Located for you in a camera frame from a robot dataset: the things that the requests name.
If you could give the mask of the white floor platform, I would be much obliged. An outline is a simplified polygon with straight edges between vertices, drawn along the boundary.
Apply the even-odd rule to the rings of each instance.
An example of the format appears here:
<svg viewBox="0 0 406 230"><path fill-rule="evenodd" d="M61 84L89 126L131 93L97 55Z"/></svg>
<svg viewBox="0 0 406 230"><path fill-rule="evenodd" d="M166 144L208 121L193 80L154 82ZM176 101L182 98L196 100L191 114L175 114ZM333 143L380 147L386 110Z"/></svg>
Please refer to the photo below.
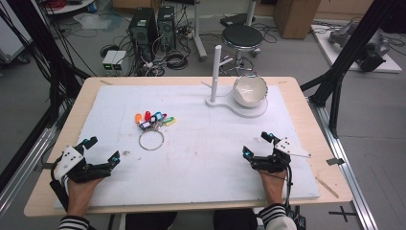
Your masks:
<svg viewBox="0 0 406 230"><path fill-rule="evenodd" d="M331 29L322 25L312 25L311 29L327 62L332 65L338 58L342 48L338 44L332 44L328 41ZM401 67L388 54L384 55L383 59L384 62L373 70L375 73L400 73L402 71Z"/></svg>

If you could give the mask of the large black computer tower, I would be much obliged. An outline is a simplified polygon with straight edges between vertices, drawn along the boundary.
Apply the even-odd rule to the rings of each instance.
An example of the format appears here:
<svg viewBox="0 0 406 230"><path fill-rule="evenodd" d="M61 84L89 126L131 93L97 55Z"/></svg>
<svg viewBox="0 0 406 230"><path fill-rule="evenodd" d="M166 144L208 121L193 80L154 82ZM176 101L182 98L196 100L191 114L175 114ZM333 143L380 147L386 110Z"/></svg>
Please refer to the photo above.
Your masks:
<svg viewBox="0 0 406 230"><path fill-rule="evenodd" d="M145 61L153 61L153 42L158 38L154 9L137 8L128 29L137 53Z"/></svg>

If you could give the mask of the person's leg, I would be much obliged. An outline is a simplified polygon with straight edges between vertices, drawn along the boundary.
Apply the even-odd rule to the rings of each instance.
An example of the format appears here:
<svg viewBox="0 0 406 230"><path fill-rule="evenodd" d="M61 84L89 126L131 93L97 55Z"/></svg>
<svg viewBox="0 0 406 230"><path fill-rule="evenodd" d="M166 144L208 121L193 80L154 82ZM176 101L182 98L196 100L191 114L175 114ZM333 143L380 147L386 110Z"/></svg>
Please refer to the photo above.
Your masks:
<svg viewBox="0 0 406 230"><path fill-rule="evenodd" d="M214 230L257 230L256 215L251 209L216 210Z"/></svg>
<svg viewBox="0 0 406 230"><path fill-rule="evenodd" d="M127 214L125 230L169 230L176 217L176 212Z"/></svg>

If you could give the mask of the black metal frame strut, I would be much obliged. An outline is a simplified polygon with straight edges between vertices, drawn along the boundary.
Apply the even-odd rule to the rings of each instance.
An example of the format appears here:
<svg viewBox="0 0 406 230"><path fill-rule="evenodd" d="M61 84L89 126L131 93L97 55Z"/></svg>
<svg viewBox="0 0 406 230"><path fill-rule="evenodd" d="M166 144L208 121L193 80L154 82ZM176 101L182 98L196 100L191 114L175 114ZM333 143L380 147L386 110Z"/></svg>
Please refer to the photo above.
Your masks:
<svg viewBox="0 0 406 230"><path fill-rule="evenodd" d="M332 97L327 127L335 139L338 138L337 121L344 76L399 1L373 0L332 66L320 77L300 86L302 91L306 91L318 85L316 92L309 97L310 102L318 107L325 107L327 99Z"/></svg>
<svg viewBox="0 0 406 230"><path fill-rule="evenodd" d="M59 108L66 102L72 103L79 95L79 79L86 80L90 75L78 69L61 53L54 37L35 8L32 0L6 0L17 19L22 24L33 45L14 26L9 15L0 8L0 17L29 51L44 78L50 83L50 107L47 110L48 123L59 120Z"/></svg>

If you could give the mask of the grey robot device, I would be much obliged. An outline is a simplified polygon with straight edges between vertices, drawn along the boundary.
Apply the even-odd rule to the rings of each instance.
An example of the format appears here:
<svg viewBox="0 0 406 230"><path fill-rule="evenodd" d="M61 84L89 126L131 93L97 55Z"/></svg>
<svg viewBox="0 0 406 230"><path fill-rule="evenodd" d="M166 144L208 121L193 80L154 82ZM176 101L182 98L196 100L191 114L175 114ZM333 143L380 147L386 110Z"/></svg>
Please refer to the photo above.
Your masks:
<svg viewBox="0 0 406 230"><path fill-rule="evenodd" d="M332 31L329 35L328 42L330 44L338 44L343 48L350 37L358 27L359 21L351 20L346 26L341 29ZM378 29L369 40L369 42L362 49L361 54L355 60L360 69L364 72L371 72L375 70L380 64L385 62L383 58L390 50L389 39L381 34Z"/></svg>

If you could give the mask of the white egg-shaped bowl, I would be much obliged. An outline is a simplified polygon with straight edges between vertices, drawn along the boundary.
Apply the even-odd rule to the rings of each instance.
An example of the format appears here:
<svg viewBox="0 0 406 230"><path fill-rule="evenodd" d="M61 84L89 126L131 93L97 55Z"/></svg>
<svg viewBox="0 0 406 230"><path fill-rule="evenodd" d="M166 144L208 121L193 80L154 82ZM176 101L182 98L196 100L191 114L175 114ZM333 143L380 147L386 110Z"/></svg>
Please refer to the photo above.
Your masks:
<svg viewBox="0 0 406 230"><path fill-rule="evenodd" d="M234 100L245 107L257 107L266 99L268 87L265 80L258 76L241 76L234 83Z"/></svg>

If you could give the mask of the white foam mat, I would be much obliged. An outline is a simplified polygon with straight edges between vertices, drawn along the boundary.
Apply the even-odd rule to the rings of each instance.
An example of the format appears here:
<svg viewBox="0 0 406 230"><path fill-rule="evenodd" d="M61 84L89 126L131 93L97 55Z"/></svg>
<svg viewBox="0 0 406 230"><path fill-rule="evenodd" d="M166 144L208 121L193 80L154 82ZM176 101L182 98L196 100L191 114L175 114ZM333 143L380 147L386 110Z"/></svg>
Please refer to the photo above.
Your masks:
<svg viewBox="0 0 406 230"><path fill-rule="evenodd" d="M206 106L203 85L104 85L81 129L98 142L84 154L100 164L117 150L121 162L97 187L94 207L262 201L257 172L242 156L271 154L263 131L299 140L279 87L256 119Z"/></svg>

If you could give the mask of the person's right leg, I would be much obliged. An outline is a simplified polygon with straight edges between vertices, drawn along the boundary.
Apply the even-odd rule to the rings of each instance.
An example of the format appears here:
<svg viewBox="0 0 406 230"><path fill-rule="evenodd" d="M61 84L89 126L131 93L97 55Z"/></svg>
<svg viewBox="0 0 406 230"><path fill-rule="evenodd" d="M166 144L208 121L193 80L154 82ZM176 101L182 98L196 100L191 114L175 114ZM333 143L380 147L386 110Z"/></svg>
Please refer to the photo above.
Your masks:
<svg viewBox="0 0 406 230"><path fill-rule="evenodd" d="M257 230L256 215L251 209L216 210L214 230Z"/></svg>

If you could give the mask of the flat black device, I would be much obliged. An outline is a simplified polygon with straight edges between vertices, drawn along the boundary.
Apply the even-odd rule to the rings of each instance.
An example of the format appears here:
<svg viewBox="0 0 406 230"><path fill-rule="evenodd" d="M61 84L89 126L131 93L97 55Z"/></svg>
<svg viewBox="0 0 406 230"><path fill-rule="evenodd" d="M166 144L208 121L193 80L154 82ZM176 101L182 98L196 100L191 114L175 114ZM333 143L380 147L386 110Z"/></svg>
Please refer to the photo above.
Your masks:
<svg viewBox="0 0 406 230"><path fill-rule="evenodd" d="M247 24L247 14L246 13L238 13L232 16L224 16L220 19L220 23L225 26L231 25L246 25Z"/></svg>

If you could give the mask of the thin wooden stick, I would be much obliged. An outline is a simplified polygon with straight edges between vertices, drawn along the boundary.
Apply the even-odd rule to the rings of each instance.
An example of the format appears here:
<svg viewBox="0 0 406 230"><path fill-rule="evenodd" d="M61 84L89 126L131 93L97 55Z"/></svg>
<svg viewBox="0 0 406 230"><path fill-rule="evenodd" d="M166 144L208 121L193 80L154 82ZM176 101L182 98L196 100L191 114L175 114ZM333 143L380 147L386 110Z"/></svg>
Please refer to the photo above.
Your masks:
<svg viewBox="0 0 406 230"><path fill-rule="evenodd" d="M315 177L315 179L324 187L326 188L333 196L335 196L336 198L339 198L340 196L331 188L328 186L328 184L326 182L324 182L321 178L319 178L318 176Z"/></svg>

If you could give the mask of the round white table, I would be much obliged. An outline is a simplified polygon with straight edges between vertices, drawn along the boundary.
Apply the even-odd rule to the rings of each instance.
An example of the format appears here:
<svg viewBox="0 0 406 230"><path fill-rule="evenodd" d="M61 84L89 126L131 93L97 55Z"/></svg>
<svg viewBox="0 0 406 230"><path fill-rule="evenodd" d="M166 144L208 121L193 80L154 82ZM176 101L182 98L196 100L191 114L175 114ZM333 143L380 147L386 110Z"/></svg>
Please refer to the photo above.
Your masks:
<svg viewBox="0 0 406 230"><path fill-rule="evenodd" d="M84 10L84 9L87 9L89 11L89 10L94 10L96 7L97 7L97 4L96 4L95 0L81 0L81 3L78 5L70 5L70 4L66 3L63 7L56 7L56 8L45 7L45 10L48 13L61 14L61 13L74 12L74 11Z"/></svg>

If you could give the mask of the person's right hand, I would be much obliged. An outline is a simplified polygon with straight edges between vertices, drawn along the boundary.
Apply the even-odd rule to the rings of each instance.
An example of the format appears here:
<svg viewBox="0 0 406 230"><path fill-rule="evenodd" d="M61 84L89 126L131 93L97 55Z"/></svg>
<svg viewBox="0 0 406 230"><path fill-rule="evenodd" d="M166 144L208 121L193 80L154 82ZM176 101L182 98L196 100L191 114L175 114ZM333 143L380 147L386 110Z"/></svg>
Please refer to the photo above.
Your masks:
<svg viewBox="0 0 406 230"><path fill-rule="evenodd" d="M287 172L270 173L259 171L259 175L268 204L282 204L282 190Z"/></svg>

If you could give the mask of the person's left leg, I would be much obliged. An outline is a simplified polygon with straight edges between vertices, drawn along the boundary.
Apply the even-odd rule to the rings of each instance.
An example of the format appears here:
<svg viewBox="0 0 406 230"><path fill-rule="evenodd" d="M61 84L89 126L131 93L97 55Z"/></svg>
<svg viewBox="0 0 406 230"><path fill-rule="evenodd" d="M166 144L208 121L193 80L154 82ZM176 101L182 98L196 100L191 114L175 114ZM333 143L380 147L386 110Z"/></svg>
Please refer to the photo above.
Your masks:
<svg viewBox="0 0 406 230"><path fill-rule="evenodd" d="M125 230L169 230L176 217L176 212L127 214Z"/></svg>

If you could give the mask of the brown cardboard box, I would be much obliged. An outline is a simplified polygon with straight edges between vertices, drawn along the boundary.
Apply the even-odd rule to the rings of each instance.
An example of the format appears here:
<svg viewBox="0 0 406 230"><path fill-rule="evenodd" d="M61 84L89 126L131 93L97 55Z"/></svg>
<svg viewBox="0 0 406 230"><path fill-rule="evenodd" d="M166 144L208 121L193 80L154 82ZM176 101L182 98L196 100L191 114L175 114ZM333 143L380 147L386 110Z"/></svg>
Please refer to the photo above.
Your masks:
<svg viewBox="0 0 406 230"><path fill-rule="evenodd" d="M322 0L277 0L273 19L281 38L305 39Z"/></svg>

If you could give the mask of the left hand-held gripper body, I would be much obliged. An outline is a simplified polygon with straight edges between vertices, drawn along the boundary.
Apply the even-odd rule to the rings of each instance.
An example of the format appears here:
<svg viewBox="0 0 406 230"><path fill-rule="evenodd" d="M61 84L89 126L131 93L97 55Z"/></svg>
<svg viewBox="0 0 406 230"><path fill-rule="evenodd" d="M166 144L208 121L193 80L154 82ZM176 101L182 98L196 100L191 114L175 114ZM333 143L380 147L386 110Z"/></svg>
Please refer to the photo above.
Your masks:
<svg viewBox="0 0 406 230"><path fill-rule="evenodd" d="M52 179L61 180L67 176L76 183L108 177L111 175L108 163L101 165L88 164L85 157L74 147L69 146L56 163L56 172L52 172Z"/></svg>

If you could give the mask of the black round stool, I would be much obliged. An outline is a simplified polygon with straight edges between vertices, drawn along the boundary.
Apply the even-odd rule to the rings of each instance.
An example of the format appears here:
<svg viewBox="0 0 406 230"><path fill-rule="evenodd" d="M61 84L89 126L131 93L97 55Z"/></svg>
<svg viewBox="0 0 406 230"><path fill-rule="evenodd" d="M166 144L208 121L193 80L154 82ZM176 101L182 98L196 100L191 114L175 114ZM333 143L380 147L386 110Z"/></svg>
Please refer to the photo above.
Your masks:
<svg viewBox="0 0 406 230"><path fill-rule="evenodd" d="M263 41L261 32L247 25L231 25L223 30L221 39L226 46L236 50L233 66L229 69L221 67L221 71L227 74L234 71L237 76L241 71L253 71L253 62L242 53L258 49Z"/></svg>

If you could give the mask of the slim black computer tower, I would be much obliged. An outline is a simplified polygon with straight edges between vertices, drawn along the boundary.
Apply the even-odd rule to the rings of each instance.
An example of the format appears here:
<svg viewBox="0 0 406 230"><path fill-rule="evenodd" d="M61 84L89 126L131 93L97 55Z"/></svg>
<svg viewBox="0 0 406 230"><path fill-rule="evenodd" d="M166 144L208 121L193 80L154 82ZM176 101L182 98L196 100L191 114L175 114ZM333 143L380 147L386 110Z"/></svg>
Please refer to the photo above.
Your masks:
<svg viewBox="0 0 406 230"><path fill-rule="evenodd" d="M174 6L161 6L158 11L157 23L161 37L161 49L164 51L174 50L176 47Z"/></svg>

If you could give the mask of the white table leg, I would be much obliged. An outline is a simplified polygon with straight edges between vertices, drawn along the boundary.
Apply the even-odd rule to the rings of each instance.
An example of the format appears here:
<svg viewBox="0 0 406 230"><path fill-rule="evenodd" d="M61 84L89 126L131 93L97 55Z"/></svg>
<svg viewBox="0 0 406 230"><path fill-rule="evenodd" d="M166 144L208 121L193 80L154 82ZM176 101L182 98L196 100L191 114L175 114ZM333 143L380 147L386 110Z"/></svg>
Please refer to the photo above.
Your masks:
<svg viewBox="0 0 406 230"><path fill-rule="evenodd" d="M192 37L193 37L193 41L195 43L197 52L199 54L199 60L205 61L207 59L207 52L205 50L205 47L204 47L203 42L200 37L200 21L199 21L200 0L193 0L193 3L194 3L194 29L193 29Z"/></svg>

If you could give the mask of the white power supply box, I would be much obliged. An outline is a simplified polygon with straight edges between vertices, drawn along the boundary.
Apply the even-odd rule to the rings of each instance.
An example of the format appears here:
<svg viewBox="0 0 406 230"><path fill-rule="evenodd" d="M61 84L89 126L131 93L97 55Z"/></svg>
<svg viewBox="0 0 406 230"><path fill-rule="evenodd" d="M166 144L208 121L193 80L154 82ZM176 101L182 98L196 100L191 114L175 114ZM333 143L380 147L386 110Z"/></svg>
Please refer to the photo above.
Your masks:
<svg viewBox="0 0 406 230"><path fill-rule="evenodd" d="M109 71L113 70L112 64L113 64L113 61L114 61L114 58L115 58L116 54L117 54L117 52L113 51L113 50L110 50L110 51L108 51L106 53L106 55L105 55L105 57L104 57L104 59L102 61L103 69L106 72L109 72Z"/></svg>
<svg viewBox="0 0 406 230"><path fill-rule="evenodd" d="M117 51L112 61L112 66L115 71L122 72L125 68L126 51Z"/></svg>

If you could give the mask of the white peg stand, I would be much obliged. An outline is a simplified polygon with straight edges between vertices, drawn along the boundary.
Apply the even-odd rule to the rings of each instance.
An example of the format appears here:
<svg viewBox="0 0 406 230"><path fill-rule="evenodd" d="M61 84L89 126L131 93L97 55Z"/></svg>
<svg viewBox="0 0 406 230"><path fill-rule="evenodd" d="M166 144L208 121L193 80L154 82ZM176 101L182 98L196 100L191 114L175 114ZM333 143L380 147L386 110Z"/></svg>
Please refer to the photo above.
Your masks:
<svg viewBox="0 0 406 230"><path fill-rule="evenodd" d="M231 57L228 57L225 60L221 60L221 50L222 50L221 45L216 45L214 48L214 67L212 75L212 84L208 84L208 87L211 89L211 95L205 101L206 106L211 108L215 107L227 108L235 115L246 119L256 119L264 115L268 109L267 97L260 106L251 108L242 106L234 100L232 90L234 83L237 79L235 79L231 91L229 93L220 96L217 95L219 70L223 65L232 60Z"/></svg>

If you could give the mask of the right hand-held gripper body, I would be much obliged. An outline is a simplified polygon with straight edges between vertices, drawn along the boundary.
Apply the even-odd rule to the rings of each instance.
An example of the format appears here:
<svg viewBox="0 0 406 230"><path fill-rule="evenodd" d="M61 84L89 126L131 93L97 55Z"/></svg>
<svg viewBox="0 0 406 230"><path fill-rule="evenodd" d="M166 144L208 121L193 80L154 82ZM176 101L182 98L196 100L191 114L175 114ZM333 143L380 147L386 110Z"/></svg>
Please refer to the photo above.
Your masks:
<svg viewBox="0 0 406 230"><path fill-rule="evenodd" d="M254 160L250 161L252 169L268 173L279 173L289 168L292 156L305 158L311 156L299 144L289 140L287 137L280 139L278 144L272 145L273 148L270 155L255 156Z"/></svg>

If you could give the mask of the person's left hand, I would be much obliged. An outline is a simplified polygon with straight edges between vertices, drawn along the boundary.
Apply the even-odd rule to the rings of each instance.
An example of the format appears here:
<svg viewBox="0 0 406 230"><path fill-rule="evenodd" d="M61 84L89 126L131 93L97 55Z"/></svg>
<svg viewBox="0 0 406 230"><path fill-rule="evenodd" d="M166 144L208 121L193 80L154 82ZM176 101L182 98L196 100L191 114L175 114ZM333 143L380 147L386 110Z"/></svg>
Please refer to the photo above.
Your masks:
<svg viewBox="0 0 406 230"><path fill-rule="evenodd" d="M92 195L102 179L95 179L85 183L76 183L72 179L68 180L68 216L83 218L89 208Z"/></svg>

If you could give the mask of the clear plastic sheet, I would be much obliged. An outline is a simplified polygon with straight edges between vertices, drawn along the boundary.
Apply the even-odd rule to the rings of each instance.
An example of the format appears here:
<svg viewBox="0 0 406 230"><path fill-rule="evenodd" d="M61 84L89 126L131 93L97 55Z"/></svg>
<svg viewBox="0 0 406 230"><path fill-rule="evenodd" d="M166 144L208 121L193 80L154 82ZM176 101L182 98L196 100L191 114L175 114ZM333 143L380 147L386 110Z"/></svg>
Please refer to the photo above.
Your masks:
<svg viewBox="0 0 406 230"><path fill-rule="evenodd" d="M74 15L73 18L84 30L105 30L111 24L110 20L102 19L100 16L88 12Z"/></svg>

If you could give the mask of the black tape cross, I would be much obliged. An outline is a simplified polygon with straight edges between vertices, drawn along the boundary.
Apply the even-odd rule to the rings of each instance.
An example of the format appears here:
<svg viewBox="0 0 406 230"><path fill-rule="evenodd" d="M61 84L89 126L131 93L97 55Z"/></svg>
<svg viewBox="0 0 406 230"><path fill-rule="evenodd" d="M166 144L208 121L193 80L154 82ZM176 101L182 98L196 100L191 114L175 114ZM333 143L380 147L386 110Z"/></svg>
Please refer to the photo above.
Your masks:
<svg viewBox="0 0 406 230"><path fill-rule="evenodd" d="M343 206L339 206L340 210L339 211L329 211L328 213L333 216L341 216L344 220L344 222L349 221L349 217L356 217L357 214L354 212L347 212Z"/></svg>

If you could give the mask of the aluminium rail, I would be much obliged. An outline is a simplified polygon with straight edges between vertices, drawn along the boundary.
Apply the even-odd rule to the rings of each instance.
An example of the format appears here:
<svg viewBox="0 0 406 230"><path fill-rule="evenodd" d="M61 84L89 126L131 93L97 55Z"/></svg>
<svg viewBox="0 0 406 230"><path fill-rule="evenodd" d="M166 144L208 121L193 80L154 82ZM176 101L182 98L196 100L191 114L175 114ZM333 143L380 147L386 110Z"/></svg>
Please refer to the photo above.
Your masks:
<svg viewBox="0 0 406 230"><path fill-rule="evenodd" d="M333 136L333 132L328 128L329 115L324 107L318 107L313 103L308 103L311 110L314 113L315 118L319 121L319 126L323 131L327 143L332 150L332 154L336 159L342 159L343 163L339 163L338 167L344 175L346 182L348 183L351 194L352 204L354 206L356 216L360 220L363 230L378 230L375 219L372 215L371 209L365 199L362 190L358 184L356 176L350 165L350 161L347 158L345 150L340 142L339 138Z"/></svg>
<svg viewBox="0 0 406 230"><path fill-rule="evenodd" d="M51 145L55 135L56 130L53 127L44 128L43 131L34 137L22 150L23 157L21 158L21 162L11 174L9 182L0 193L0 219L8 212L14 199L28 180L41 156Z"/></svg>

